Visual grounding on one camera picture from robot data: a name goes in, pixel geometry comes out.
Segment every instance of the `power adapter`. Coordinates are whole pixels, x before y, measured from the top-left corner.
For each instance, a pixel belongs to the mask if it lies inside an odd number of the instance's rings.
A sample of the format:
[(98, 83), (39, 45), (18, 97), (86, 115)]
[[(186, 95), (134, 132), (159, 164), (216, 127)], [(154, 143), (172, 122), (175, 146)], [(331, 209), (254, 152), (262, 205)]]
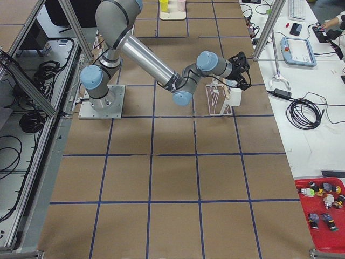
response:
[(281, 99), (285, 99), (285, 100), (291, 99), (291, 93), (281, 90), (281, 89), (274, 89), (274, 91), (267, 91), (267, 92)]

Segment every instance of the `smartphone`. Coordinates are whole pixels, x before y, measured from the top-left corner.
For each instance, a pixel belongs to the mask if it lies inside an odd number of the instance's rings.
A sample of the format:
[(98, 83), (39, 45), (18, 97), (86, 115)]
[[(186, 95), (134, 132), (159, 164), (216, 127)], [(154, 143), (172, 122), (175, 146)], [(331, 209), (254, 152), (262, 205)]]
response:
[(295, 36), (299, 36), (301, 30), (302, 30), (302, 24), (293, 23), (291, 30), (290, 30), (290, 34), (295, 35)]

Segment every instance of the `pink cup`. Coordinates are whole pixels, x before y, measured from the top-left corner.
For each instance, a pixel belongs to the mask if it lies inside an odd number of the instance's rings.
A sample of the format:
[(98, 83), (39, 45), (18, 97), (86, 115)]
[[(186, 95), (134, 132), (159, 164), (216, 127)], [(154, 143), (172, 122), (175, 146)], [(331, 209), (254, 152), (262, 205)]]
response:
[(177, 9), (180, 12), (185, 11), (185, 0), (177, 0)]

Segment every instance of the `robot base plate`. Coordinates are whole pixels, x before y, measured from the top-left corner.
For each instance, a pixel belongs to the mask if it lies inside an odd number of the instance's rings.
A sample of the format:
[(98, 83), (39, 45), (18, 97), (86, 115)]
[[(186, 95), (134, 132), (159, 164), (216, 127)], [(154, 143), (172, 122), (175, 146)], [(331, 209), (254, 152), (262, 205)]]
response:
[[(83, 101), (79, 111), (79, 119), (121, 119), (123, 100), (125, 98), (125, 85), (108, 85), (110, 91), (115, 94), (115, 100), (111, 106), (104, 110), (95, 110), (89, 101)], [(84, 99), (88, 99), (89, 95), (85, 91)]]

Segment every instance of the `red tray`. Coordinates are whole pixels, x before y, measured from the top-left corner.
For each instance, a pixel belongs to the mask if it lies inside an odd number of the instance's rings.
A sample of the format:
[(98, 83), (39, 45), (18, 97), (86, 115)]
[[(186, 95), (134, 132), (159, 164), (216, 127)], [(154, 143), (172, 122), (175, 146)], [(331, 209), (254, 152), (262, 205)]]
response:
[[(318, 186), (324, 182), (328, 182), (332, 185), (340, 186), (341, 194), (345, 194), (345, 188), (338, 178), (315, 178), (315, 179), (299, 179), (295, 180), (297, 188), (310, 187), (309, 182), (313, 181)], [(334, 195), (334, 199), (338, 197), (338, 194), (331, 193)], [(345, 253), (345, 205), (341, 209), (336, 209), (331, 207), (327, 210), (323, 204), (323, 197), (305, 197), (303, 194), (299, 193), (299, 197), (302, 203), (305, 217), (308, 222), (308, 214), (316, 213), (318, 214), (319, 229), (312, 229), (308, 223), (310, 233), (312, 235), (313, 242), (318, 251), (327, 253)], [(321, 220), (321, 214), (328, 213), (334, 220), (335, 225), (339, 228), (338, 231), (330, 231), (326, 223)]]

